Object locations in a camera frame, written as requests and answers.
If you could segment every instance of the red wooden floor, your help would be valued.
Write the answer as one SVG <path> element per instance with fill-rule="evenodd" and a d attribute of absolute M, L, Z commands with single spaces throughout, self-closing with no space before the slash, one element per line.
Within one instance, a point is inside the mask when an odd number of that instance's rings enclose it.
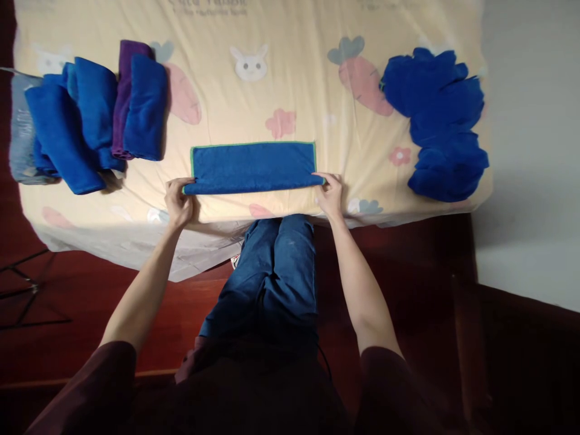
<path fill-rule="evenodd" d="M 11 62 L 14 31 L 2 10 L 0 65 Z M 8 170 L 10 75 L 0 74 L 0 266 L 43 248 L 22 215 L 18 186 Z M 459 365 L 449 271 L 472 275 L 471 227 L 467 216 L 446 216 L 402 227 L 355 230 L 391 307 L 401 347 L 438 403 L 460 407 Z M 334 383 L 354 414 L 359 399 L 358 352 L 338 278 L 334 244 L 327 228 L 315 232 L 320 342 Z M 35 276 L 50 258 L 22 269 Z M 170 283 L 156 323 L 138 360 L 138 371 L 179 366 L 231 272 L 229 264 L 181 283 Z M 0 385 L 69 378 L 100 341 L 108 317 L 136 272 L 83 252 L 59 253 L 28 321 L 59 318 L 72 323 L 0 331 Z M 0 275 L 0 291 L 22 282 Z M 24 300 L 3 301 L 0 323 L 11 322 Z"/>

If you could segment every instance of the folded purple towel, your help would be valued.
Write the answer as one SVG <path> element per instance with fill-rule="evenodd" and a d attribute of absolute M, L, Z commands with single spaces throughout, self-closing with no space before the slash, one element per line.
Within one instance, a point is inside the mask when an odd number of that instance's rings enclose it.
<path fill-rule="evenodd" d="M 113 113 L 113 156 L 131 160 L 134 156 L 123 148 L 123 136 L 127 114 L 129 113 L 129 100 L 131 99 L 131 59 L 134 54 L 142 54 L 153 59 L 151 47 L 142 42 L 131 40 L 121 41 L 119 55 L 119 84 L 117 86 L 117 101 Z"/>

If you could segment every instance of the bed sheet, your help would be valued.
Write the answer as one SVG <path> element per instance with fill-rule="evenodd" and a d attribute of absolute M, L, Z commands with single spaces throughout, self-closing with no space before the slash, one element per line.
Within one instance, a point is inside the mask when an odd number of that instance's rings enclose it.
<path fill-rule="evenodd" d="M 16 18 L 23 73 L 59 73 L 74 56 L 117 72 L 119 42 L 132 39 L 151 44 L 170 76 L 163 161 L 132 160 L 125 179 L 86 196 L 64 182 L 21 185 L 24 213 L 52 250 L 139 268 L 167 220 L 164 184 L 190 174 L 192 146 L 315 141 L 318 169 L 347 186 L 351 227 L 473 211 L 491 194 L 488 169 L 466 201 L 415 195 L 409 119 L 374 92 L 388 59 L 415 47 L 455 50 L 485 92 L 480 0 L 16 0 Z M 485 113 L 474 131 L 490 151 Z M 253 219 L 320 215 L 314 199 L 312 188 L 198 196 L 171 279 L 237 253 Z"/>

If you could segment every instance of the blue jeans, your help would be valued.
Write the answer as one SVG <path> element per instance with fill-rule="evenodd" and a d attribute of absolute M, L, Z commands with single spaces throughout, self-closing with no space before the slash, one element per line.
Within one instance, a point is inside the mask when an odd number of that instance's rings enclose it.
<path fill-rule="evenodd" d="M 255 221 L 200 336 L 257 334 L 272 344 L 316 352 L 313 234 L 302 214 Z"/>

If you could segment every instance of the hand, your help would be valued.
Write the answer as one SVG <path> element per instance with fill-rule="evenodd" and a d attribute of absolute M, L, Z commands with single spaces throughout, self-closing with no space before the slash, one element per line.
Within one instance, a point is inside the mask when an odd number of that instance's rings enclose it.
<path fill-rule="evenodd" d="M 341 210 L 343 185 L 340 175 L 334 175 L 324 172 L 314 172 L 312 175 L 318 175 L 326 179 L 324 186 L 316 186 L 318 205 L 329 220 L 342 219 Z"/>
<path fill-rule="evenodd" d="M 165 184 L 165 204 L 169 213 L 169 224 L 182 230 L 193 215 L 193 197 L 183 195 L 186 184 L 195 183 L 195 178 L 175 178 Z"/>

